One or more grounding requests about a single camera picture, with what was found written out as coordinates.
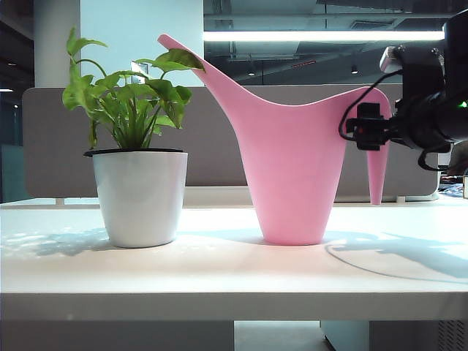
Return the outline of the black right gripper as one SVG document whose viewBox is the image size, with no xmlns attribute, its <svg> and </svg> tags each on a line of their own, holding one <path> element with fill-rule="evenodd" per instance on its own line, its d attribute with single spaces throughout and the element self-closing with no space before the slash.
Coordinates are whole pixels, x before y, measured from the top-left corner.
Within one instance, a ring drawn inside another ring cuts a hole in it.
<svg viewBox="0 0 468 351">
<path fill-rule="evenodd" d="M 385 144 L 385 136 L 409 148 L 449 148 L 450 141 L 437 122 L 444 101 L 444 93 L 396 100 L 396 110 L 386 133 L 380 104 L 360 103 L 358 119 L 349 118 L 345 122 L 345 135 L 355 138 L 358 149 L 362 151 L 379 151 Z"/>
</svg>

